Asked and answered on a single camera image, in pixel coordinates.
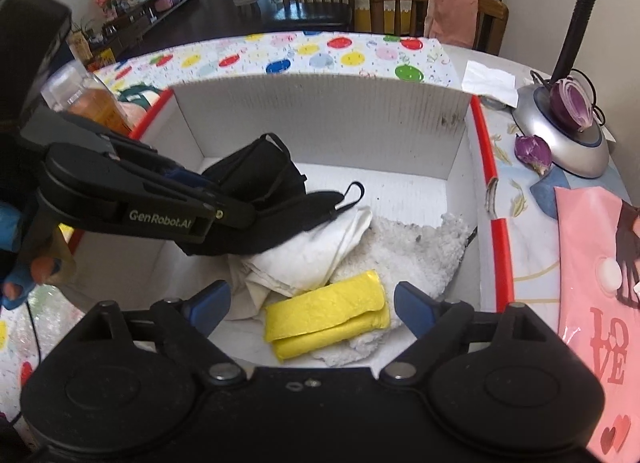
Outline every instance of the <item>folded yellow cloth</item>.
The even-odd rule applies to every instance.
[[[268,306],[264,339],[283,361],[389,324],[385,289],[369,270]]]

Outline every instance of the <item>white towel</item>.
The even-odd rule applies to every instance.
[[[371,223],[369,207],[302,232],[279,247],[247,257],[229,256],[233,283],[228,320],[254,317],[270,291],[284,297],[324,286]]]
[[[400,334],[393,331],[402,325],[393,304],[396,284],[409,281],[430,297],[440,296],[458,269],[468,236],[465,222],[451,214],[442,216],[438,228],[376,216],[362,242],[335,270],[331,282],[375,269],[385,288],[391,327],[313,351],[313,358],[328,366],[344,366],[367,358],[381,343],[388,341],[389,335]]]

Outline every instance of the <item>pink towel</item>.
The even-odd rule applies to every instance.
[[[476,40],[478,0],[429,0],[424,36],[471,49]]]

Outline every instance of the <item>cardboard box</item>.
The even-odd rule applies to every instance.
[[[488,136],[478,137],[486,129],[470,101],[461,91],[386,78],[220,77],[163,93],[134,137],[201,172],[261,134],[275,132],[308,176],[308,191],[344,191],[359,180],[366,187],[360,204],[376,215],[432,226],[439,226],[445,212],[462,216],[471,229],[479,227],[479,237],[466,250],[447,297],[492,311],[495,267],[505,263],[508,251],[498,247],[494,255],[494,237],[500,234],[493,233],[484,210],[489,181],[484,165],[491,150],[486,150]],[[224,259],[188,257],[174,243],[135,237],[85,233],[76,261],[78,276],[65,294],[83,308],[104,299],[123,309],[146,308],[166,297],[187,299],[229,277]],[[230,356],[246,360],[253,353],[251,363],[277,363],[260,326],[223,322],[211,340]],[[366,365],[382,367],[409,345],[414,338],[403,331]]]

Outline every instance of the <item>polka dot tablecloth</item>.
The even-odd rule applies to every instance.
[[[396,78],[460,87],[437,40],[331,32],[248,35],[165,49],[97,72],[118,93],[144,84],[173,84],[223,76],[316,73]]]

